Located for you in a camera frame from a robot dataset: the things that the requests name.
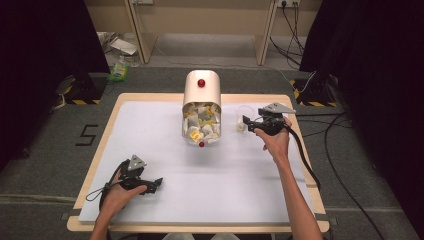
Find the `black cable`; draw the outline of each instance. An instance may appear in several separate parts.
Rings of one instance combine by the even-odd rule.
[[[274,45],[274,47],[277,49],[277,51],[283,55],[284,57],[286,57],[288,60],[294,62],[297,65],[300,65],[300,63],[298,61],[296,61],[294,58],[292,58],[289,53],[291,52],[287,52],[286,50],[282,49],[281,47],[279,47],[277,44],[275,44],[275,42],[272,40],[272,38],[270,37],[271,43]]]
[[[371,225],[374,227],[375,231],[377,232],[377,234],[380,236],[380,239],[384,240],[383,234],[381,234],[380,230],[378,229],[377,225],[374,223],[374,221],[371,219],[371,217],[368,215],[368,213],[365,211],[365,209],[361,206],[361,204],[355,199],[355,197],[352,195],[352,193],[347,189],[346,185],[343,183],[342,179],[340,178],[339,174],[336,171],[336,168],[333,165],[333,161],[331,160],[330,157],[330,153],[328,151],[328,144],[327,144],[327,136],[328,136],[328,131],[330,130],[330,128],[334,125],[334,122],[337,121],[337,119],[341,116],[343,116],[345,113],[341,113],[339,114],[337,117],[335,117],[333,119],[333,121],[330,123],[330,125],[328,126],[328,128],[325,131],[325,136],[324,136],[324,146],[325,146],[325,153],[327,155],[328,158],[328,162],[330,163],[331,169],[334,172],[334,175],[336,176],[337,180],[339,181],[339,183],[341,184],[341,186],[343,187],[343,189],[346,191],[346,193],[349,195],[349,197],[355,202],[356,206],[358,206],[358,208],[362,211],[362,213],[365,215],[365,217],[368,219],[368,221],[371,223]]]
[[[348,119],[342,120],[338,123],[334,123],[333,125],[339,126],[339,127],[343,127],[343,128],[353,128],[352,126],[345,126],[345,125],[341,125],[340,123],[342,122],[346,122],[348,121]],[[324,121],[317,121],[317,120],[298,120],[298,122],[313,122],[313,123],[322,123],[322,124],[330,124],[329,122],[324,122]]]
[[[291,54],[291,55],[296,55],[296,56],[299,56],[299,57],[301,57],[302,56],[302,54],[299,54],[299,53],[295,53],[295,52],[287,52],[287,50],[285,50],[285,49],[283,49],[282,47],[280,47],[280,46],[278,46],[275,42],[274,42],[274,40],[272,39],[272,37],[269,37],[269,40],[271,40],[271,42],[272,42],[272,44],[275,46],[275,48],[277,49],[277,51],[278,52],[283,52],[284,54]]]
[[[303,48],[302,44],[300,43],[299,37],[297,35],[297,23],[298,23],[298,20],[299,20],[299,5],[295,4],[295,9],[294,9],[295,10],[294,11],[294,13],[295,13],[295,19],[294,19],[295,25],[294,25],[294,28],[291,26],[291,23],[290,23],[287,15],[286,15],[285,7],[283,7],[282,10],[283,10],[284,18],[286,19],[287,24],[289,25],[290,31],[292,33],[292,41],[294,40],[297,43],[299,50],[302,49],[301,50],[301,52],[302,52],[304,50],[304,48]]]
[[[341,112],[341,113],[296,114],[296,117],[337,116],[337,115],[340,115],[342,113],[344,113],[344,112]]]
[[[297,135],[297,133],[289,126],[285,125],[285,128],[289,131],[289,133],[291,133],[294,137],[294,139],[296,140],[297,143],[297,147],[299,148],[299,153],[300,153],[300,158],[302,159],[303,164],[305,165],[306,169],[308,170],[309,174],[312,176],[312,178],[315,180],[318,190],[321,189],[321,183],[318,180],[317,176],[315,175],[315,173],[312,171],[311,167],[309,166],[308,162],[306,161],[305,158],[305,154],[303,152],[303,146],[302,146],[302,142],[300,141],[299,136]]]

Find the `gray carpet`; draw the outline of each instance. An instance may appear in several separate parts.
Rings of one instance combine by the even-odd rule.
[[[98,105],[66,105],[54,111],[39,129],[30,146],[30,156],[16,159],[0,173],[0,239],[86,239],[87,233],[66,229],[63,213],[73,207],[91,160],[99,144],[114,103],[125,92],[184,92],[185,78],[193,69],[132,68],[124,82],[107,85]],[[324,133],[335,116],[302,116],[340,113],[336,108],[303,107],[295,103],[291,86],[274,70],[214,69],[221,79],[222,93],[286,94],[298,114],[298,121],[312,166],[320,179],[321,196],[331,219],[334,239],[378,239],[372,225],[341,187],[325,153]],[[285,71],[289,79],[304,77]],[[360,135],[352,128],[349,116],[328,132],[328,150],[338,175],[365,208],[386,239],[418,239],[400,209],[384,178],[373,168]],[[91,146],[76,146],[96,135]],[[64,197],[30,200],[4,195]],[[329,239],[330,233],[324,234]],[[286,239],[288,235],[277,235]]]

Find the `black curtain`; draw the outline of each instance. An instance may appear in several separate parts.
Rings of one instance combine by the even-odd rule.
[[[0,169],[29,145],[67,76],[109,72],[83,0],[0,3]]]
[[[301,69],[339,77],[364,145],[424,239],[423,3],[336,2],[323,1]]]

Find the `red dot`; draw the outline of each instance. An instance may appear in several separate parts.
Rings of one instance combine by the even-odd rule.
[[[203,79],[199,79],[199,81],[197,81],[197,86],[199,86],[199,87],[204,87],[205,84],[206,84],[206,82]]]

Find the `small object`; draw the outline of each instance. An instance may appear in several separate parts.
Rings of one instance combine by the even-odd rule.
[[[109,74],[107,80],[114,82],[122,82],[127,78],[128,66],[122,63],[115,63],[112,73]]]

